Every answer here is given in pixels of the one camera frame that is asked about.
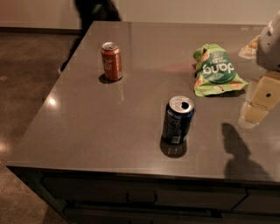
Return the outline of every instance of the can top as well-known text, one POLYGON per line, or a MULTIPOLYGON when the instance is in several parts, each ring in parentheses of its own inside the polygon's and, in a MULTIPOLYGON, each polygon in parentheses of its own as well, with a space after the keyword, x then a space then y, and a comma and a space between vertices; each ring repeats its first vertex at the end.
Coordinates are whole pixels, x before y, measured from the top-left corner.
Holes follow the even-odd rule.
POLYGON ((193 110, 194 107, 191 99, 183 95, 177 95, 172 97, 169 101, 169 105, 171 109, 180 114, 189 113, 193 110))
POLYGON ((102 49, 105 50, 105 51, 114 51, 118 47, 119 46, 114 42, 105 42, 102 45, 102 49))

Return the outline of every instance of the crumpled bag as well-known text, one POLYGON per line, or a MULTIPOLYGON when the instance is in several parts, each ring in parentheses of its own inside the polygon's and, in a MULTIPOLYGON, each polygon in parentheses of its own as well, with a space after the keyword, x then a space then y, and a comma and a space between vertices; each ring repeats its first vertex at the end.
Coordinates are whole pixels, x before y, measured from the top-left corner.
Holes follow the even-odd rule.
POLYGON ((194 93, 197 96, 219 95, 242 90, 248 83, 239 77, 226 51, 215 44, 198 48, 193 57, 197 61, 194 93))

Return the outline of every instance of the floor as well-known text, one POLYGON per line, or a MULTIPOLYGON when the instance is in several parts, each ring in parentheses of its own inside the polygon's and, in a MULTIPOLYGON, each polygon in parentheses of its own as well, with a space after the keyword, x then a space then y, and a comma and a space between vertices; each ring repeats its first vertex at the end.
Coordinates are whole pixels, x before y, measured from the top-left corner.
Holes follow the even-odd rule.
POLYGON ((0 32, 0 223, 64 224, 5 163, 59 78, 76 37, 0 32))

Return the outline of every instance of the table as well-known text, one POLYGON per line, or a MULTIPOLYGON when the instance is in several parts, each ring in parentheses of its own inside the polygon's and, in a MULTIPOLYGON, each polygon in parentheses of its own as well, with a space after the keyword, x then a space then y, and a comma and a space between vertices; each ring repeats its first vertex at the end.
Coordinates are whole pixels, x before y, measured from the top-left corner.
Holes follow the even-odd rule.
MULTIPOLYGON (((279 106, 256 128, 243 129, 237 122, 245 94, 197 97, 193 92, 193 53, 206 43, 226 49, 245 81, 261 76, 264 70, 238 52, 262 29, 94 22, 7 166, 73 223, 87 223, 85 216, 97 219, 96 211, 97 223, 112 223, 101 215, 112 210, 114 220, 125 213, 120 223, 132 223, 143 218, 139 211, 157 209, 152 210, 157 214, 163 207, 171 214, 178 207, 204 209, 199 216, 209 217, 222 211, 280 215, 275 207, 280 205, 279 106), (117 82, 103 78, 100 51, 107 41, 122 51, 123 78, 117 82), (189 97, 195 107, 180 146, 161 139, 165 106, 175 95, 189 97), (108 198, 88 195, 90 189, 108 198), (125 198, 111 195, 114 191, 125 198), (200 202, 202 195, 210 204, 200 202), (115 214, 120 205, 125 208, 115 214)), ((153 223, 160 219, 152 217, 153 223)))

